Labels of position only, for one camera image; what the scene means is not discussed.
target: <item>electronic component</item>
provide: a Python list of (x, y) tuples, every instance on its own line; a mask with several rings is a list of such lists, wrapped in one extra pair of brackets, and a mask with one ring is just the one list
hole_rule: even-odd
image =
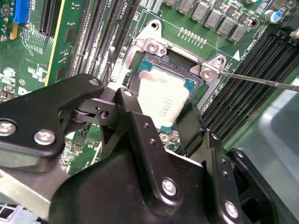
[(192, 15), (192, 19), (197, 20), (197, 21), (202, 21), (207, 13), (209, 9), (209, 6), (207, 6), (206, 4), (200, 2), (196, 9), (194, 10), (194, 13)]
[(282, 16), (280, 12), (267, 10), (263, 15), (263, 18), (270, 23), (278, 23), (281, 20)]
[(222, 6), (223, 2), (224, 2), (224, 0), (216, 0), (213, 7), (217, 10), (220, 10), (220, 7)]
[(64, 77), (65, 71), (66, 71), (65, 66), (58, 70), (57, 75), (56, 75), (56, 82), (61, 80)]
[(6, 90), (0, 90), (0, 97), (6, 98), (7, 97), (7, 91)]
[(69, 28), (65, 35), (65, 41), (64, 43), (68, 43), (73, 40), (75, 36), (76, 28)]
[(166, 4), (166, 5), (169, 5), (171, 7), (174, 6), (174, 4), (176, 3), (177, 0), (164, 0), (163, 2)]
[(43, 0), (42, 19), (39, 32), (46, 36), (54, 36), (59, 16), (61, 0)]
[(7, 92), (6, 98), (7, 99), (13, 99), (14, 98), (14, 93), (13, 92)]
[(168, 56), (161, 59), (146, 54), (137, 75), (139, 79), (132, 78), (129, 87), (139, 90), (143, 113), (151, 116), (156, 128), (163, 132), (171, 131), (186, 100), (203, 85), (198, 76), (171, 63)]
[(178, 6), (178, 11), (187, 14), (190, 10), (194, 0), (182, 0)]
[(235, 10), (237, 10), (237, 8), (235, 6), (230, 6), (225, 14), (229, 17), (232, 17)]
[(245, 0), (246, 3), (251, 4), (251, 3), (257, 3), (260, 2), (261, 0)]
[(246, 33), (246, 28), (243, 26), (237, 25), (236, 29), (230, 36), (230, 40), (232, 40), (234, 42), (239, 42), (245, 33)]
[(16, 0), (15, 2), (15, 12), (14, 12), (14, 22), (17, 24), (26, 23), (28, 21), (29, 14), (29, 0)]
[(270, 7), (279, 11), (286, 3), (286, 0), (274, 0)]
[(290, 16), (280, 24), (280, 28), (285, 31), (295, 31), (299, 28), (299, 16)]
[(82, 145), (81, 145), (81, 144), (79, 144), (79, 143), (75, 143), (75, 144), (74, 144), (73, 150), (74, 150), (75, 152), (80, 152), (81, 149), (82, 149)]
[(99, 143), (98, 141), (95, 141), (95, 142), (93, 143), (93, 147), (99, 147), (99, 145), (100, 145), (100, 143)]
[(217, 32), (223, 35), (227, 35), (233, 27), (234, 23), (234, 21), (226, 17), (220, 25), (220, 27), (218, 28)]
[(221, 17), (221, 13), (217, 12), (216, 10), (213, 10), (210, 13), (205, 25), (210, 28), (215, 28), (220, 17)]
[(223, 5), (222, 11), (226, 13), (228, 11), (228, 5)]
[(240, 18), (238, 19), (238, 22), (243, 24), (245, 22), (245, 20), (247, 20), (248, 17), (249, 17), (249, 15), (247, 13), (242, 13)]

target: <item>silver screw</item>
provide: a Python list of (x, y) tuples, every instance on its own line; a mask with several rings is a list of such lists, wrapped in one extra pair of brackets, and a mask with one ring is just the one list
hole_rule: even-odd
[(206, 72), (205, 74), (204, 74), (204, 77), (205, 78), (209, 78), (211, 76), (211, 73), (210, 72)]
[(16, 126), (9, 121), (0, 121), (0, 136), (9, 136), (16, 131)]
[(169, 179), (162, 180), (162, 188), (163, 188), (164, 192), (166, 194), (168, 194), (169, 196), (174, 196), (177, 193), (176, 185), (174, 184), (174, 182), (172, 182)]
[(124, 90), (124, 93), (128, 96), (128, 97), (131, 97), (133, 96), (133, 93), (129, 90)]
[(33, 136), (34, 141), (42, 146), (48, 146), (54, 143), (55, 141), (55, 134), (47, 129), (42, 129), (36, 132)]
[(240, 156), (241, 158), (244, 158), (243, 154), (239, 151), (237, 151), (237, 155)]
[(96, 79), (90, 79), (89, 83), (92, 85), (99, 85), (99, 82)]
[(226, 211), (228, 212), (228, 214), (232, 218), (238, 218), (239, 217), (238, 210), (236, 209), (234, 204), (232, 204), (231, 202), (225, 202), (224, 206), (225, 206)]
[(160, 134), (160, 139), (161, 139), (162, 142), (168, 142), (169, 139), (170, 139), (170, 137), (169, 137), (169, 135), (166, 134), (166, 133), (161, 133), (161, 134)]

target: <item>ram slot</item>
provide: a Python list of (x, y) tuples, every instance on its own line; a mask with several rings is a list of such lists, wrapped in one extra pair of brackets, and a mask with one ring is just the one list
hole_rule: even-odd
[(82, 60), (82, 64), (80, 66), (80, 73), (86, 73), (88, 71), (87, 67), (89, 66), (88, 61), (92, 60), (91, 58), (94, 56), (94, 50), (93, 46), (94, 43), (97, 42), (97, 37), (98, 34), (102, 32), (102, 27), (103, 27), (103, 15), (105, 12), (105, 8), (108, 5), (108, 1), (106, 0), (101, 0), (98, 5), (97, 11), (96, 11), (96, 16), (92, 25), (92, 31), (89, 35), (88, 43), (86, 46), (86, 49), (84, 51), (84, 56)]
[(99, 72), (100, 72), (99, 70), (102, 65), (104, 55), (107, 53), (110, 43), (112, 41), (113, 35), (115, 35), (115, 33), (119, 27), (118, 21), (121, 18), (121, 10), (124, 5), (124, 2), (125, 1), (123, 1), (123, 0), (117, 1), (117, 3), (115, 4), (115, 6), (113, 8), (113, 15), (111, 16), (111, 18), (109, 20), (109, 27), (105, 32), (103, 44), (99, 48), (99, 53), (97, 54), (97, 59), (95, 61), (94, 67), (92, 68), (92, 73), (95, 74), (96, 76), (99, 75)]
[[(266, 57), (264, 57), (262, 60), (259, 60), (258, 64), (256, 64), (255, 68), (251, 70), (252, 74), (255, 74), (255, 77), (268, 79), (267, 77), (264, 76), (263, 72), (266, 69), (266, 67), (271, 65), (272, 61), (278, 56), (279, 52), (282, 51), (282, 49), (284, 48), (283, 45), (284, 45), (283, 43), (276, 44), (276, 46), (274, 46), (273, 48), (270, 49), (270, 51), (269, 51), (269, 53), (267, 53)], [(218, 126), (220, 126), (222, 124), (222, 122), (225, 119), (227, 119), (227, 116), (235, 110), (235, 107), (238, 106), (238, 103), (242, 100), (244, 95), (248, 91), (250, 91), (253, 84), (254, 84), (253, 82), (243, 81), (242, 85), (239, 85), (236, 88), (236, 92), (238, 94), (232, 95), (231, 99), (229, 101), (226, 101), (226, 103), (224, 103), (224, 105), (223, 105), (224, 109), (222, 109), (218, 113), (217, 118), (214, 119), (209, 125), (211, 130), (213, 130), (213, 131), (217, 130)]]
[(75, 76), (79, 72), (82, 63), (82, 55), (86, 48), (88, 36), (91, 32), (90, 27), (93, 22), (95, 6), (95, 1), (93, 0), (87, 0), (84, 3), (78, 37), (73, 47), (73, 55), (67, 77)]
[[(265, 51), (269, 48), (269, 46), (273, 43), (274, 37), (270, 35), (264, 35), (263, 38), (255, 45), (252, 49), (254, 54), (250, 54), (246, 58), (246, 62), (242, 63), (238, 69), (236, 70), (236, 74), (248, 75), (249, 72), (254, 68), (256, 62), (262, 58)], [(213, 104), (208, 108), (208, 110), (204, 113), (203, 119), (205, 124), (209, 124), (212, 122), (216, 114), (222, 109), (223, 104), (229, 100), (229, 98), (236, 91), (236, 88), (242, 83), (242, 80), (238, 79), (229, 79), (225, 84), (225, 90), (215, 98)]]

